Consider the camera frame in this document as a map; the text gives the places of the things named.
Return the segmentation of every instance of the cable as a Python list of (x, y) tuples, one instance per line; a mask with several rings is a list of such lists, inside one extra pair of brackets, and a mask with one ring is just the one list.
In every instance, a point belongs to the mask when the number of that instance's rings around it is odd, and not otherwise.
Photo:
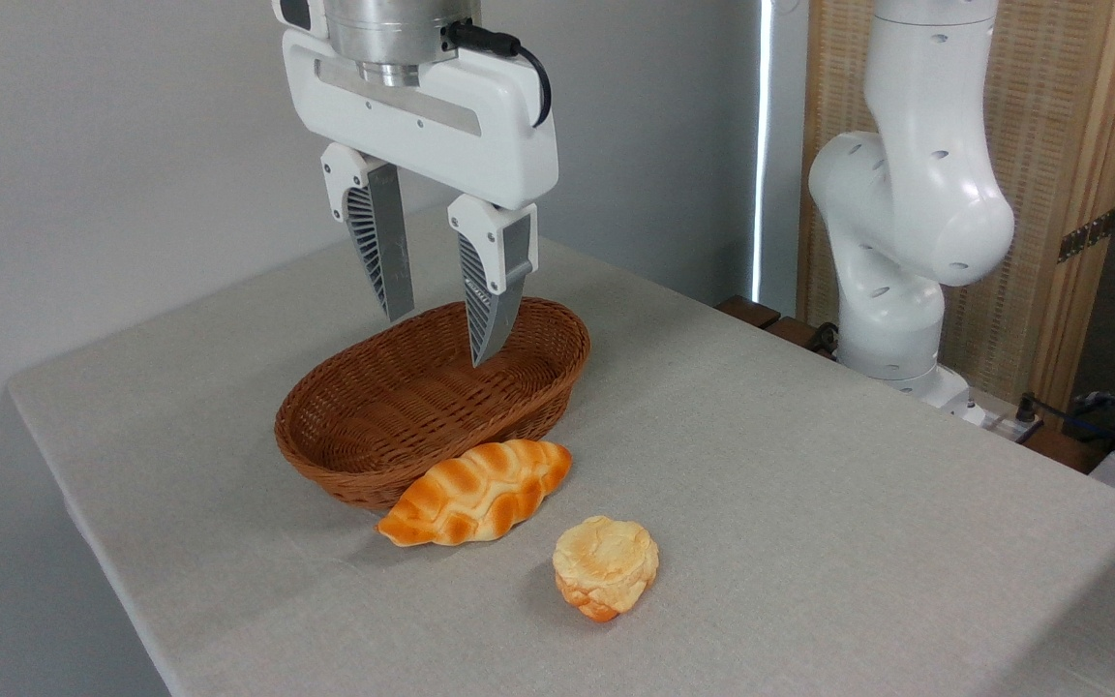
[(536, 123), (532, 124), (532, 128), (537, 128), (549, 118), (549, 109), (554, 101), (554, 88), (549, 84), (549, 74), (545, 71), (545, 67), (540, 65), (540, 58), (536, 58), (535, 54), (527, 51), (523, 46), (518, 46), (518, 54), (532, 64), (536, 70), (536, 78), (540, 80), (540, 116), (536, 116)]
[(1053, 405), (1046, 405), (1044, 401), (1037, 400), (1034, 393), (1022, 394), (1022, 401), (1018, 405), (1018, 414), (1021, 414), (1024, 409), (1030, 409), (1031, 407), (1040, 407), (1040, 409), (1048, 412), (1049, 415), (1057, 416), (1059, 419), (1065, 419), (1076, 425), (1076, 427), (1095, 430), (1103, 433), (1106, 436), (1115, 437), (1115, 429), (1098, 427), (1096, 424), (1087, 423), (1079, 418), (1075, 418), (1075, 416), (1067, 415), (1066, 412), (1063, 412)]
[(808, 349), (808, 351), (822, 351), (823, 349), (832, 356), (837, 352), (838, 338), (837, 326), (833, 322), (824, 322), (823, 326), (815, 327), (815, 333), (806, 340), (803, 348)]
[(473, 51), (493, 54), (503, 58), (522, 56), (527, 62), (531, 62), (532, 69), (536, 70), (536, 79), (540, 80), (540, 116), (536, 116), (536, 123), (532, 124), (532, 128), (540, 128), (540, 124), (545, 123), (545, 119), (549, 118), (549, 110), (553, 106), (553, 86), (549, 84), (549, 74), (541, 65), (540, 58), (523, 48), (523, 42), (517, 37), (502, 31), (489, 31), (482, 26), (474, 26), (471, 19), (447, 26), (442, 30), (442, 35), (455, 48), (469, 48)]

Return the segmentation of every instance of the bread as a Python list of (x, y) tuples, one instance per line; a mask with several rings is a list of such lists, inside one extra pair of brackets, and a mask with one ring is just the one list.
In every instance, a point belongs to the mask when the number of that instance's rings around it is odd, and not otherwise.
[(660, 551), (632, 521), (592, 516), (566, 530), (554, 550), (554, 579), (568, 603), (598, 622), (633, 608), (657, 579)]
[(377, 531), (398, 546), (496, 540), (536, 512), (570, 472), (556, 443), (486, 443), (443, 459), (415, 481)]

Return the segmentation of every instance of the robotic arm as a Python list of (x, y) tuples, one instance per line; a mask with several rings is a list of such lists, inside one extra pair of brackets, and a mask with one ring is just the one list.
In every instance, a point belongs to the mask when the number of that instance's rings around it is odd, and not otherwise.
[(997, 0), (876, 0), (864, 94), (880, 134), (845, 133), (811, 165), (840, 284), (837, 360), (969, 420), (937, 365), (941, 283), (990, 273), (1014, 238), (983, 134)]
[(524, 277), (539, 268), (534, 202), (558, 182), (540, 62), (514, 37), (474, 26), (479, 0), (273, 4), (288, 26), (282, 56), (295, 110), (331, 141), (321, 158), (329, 209), (352, 234), (390, 321), (415, 308), (397, 166), (464, 193), (448, 213), (473, 361), (487, 360), (510, 336)]

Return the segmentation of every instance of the brown woven basket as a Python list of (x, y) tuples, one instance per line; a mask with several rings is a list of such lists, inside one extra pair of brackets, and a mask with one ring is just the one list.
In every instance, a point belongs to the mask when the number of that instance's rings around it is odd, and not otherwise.
[(389, 509), (442, 459), (549, 433), (589, 349), (573, 312), (524, 297), (504, 348), (473, 369), (464, 304), (444, 304), (316, 367), (282, 403), (274, 437), (336, 498)]

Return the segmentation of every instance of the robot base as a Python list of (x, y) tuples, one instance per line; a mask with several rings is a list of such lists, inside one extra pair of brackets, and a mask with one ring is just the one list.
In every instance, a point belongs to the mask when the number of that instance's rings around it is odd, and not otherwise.
[(980, 427), (986, 419), (986, 412), (982, 407), (975, 406), (970, 398), (970, 386), (966, 384), (964, 377), (947, 367), (937, 366), (910, 379), (882, 379), (881, 383)]

